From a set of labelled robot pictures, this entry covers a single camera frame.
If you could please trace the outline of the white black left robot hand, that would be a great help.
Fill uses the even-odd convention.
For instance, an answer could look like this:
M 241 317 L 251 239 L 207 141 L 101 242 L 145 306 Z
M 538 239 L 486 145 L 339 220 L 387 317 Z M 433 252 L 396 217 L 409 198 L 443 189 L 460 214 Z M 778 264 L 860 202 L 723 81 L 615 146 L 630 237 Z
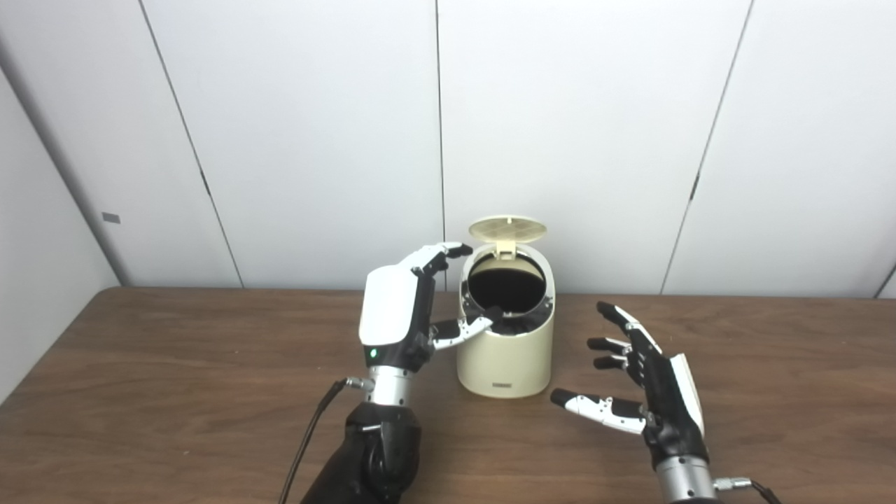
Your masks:
M 368 274 L 359 326 L 367 367 L 417 373 L 436 351 L 456 347 L 502 319 L 499 306 L 460 318 L 432 318 L 435 275 L 447 270 L 451 259 L 471 254 L 464 243 L 440 242 Z

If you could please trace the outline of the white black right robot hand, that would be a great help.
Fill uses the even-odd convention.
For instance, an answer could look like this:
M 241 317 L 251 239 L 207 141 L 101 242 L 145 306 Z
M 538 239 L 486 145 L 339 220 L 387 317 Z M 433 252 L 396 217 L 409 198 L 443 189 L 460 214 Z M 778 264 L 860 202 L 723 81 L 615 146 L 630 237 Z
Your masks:
M 663 352 L 643 323 L 621 307 L 598 301 L 596 310 L 614 323 L 625 339 L 589 338 L 591 350 L 605 352 L 593 360 L 594 367 L 624 371 L 645 398 L 640 402 L 604 398 L 557 387 L 550 393 L 551 403 L 609 428 L 641 436 L 653 468 L 678 457 L 709 462 L 703 408 L 685 355 Z

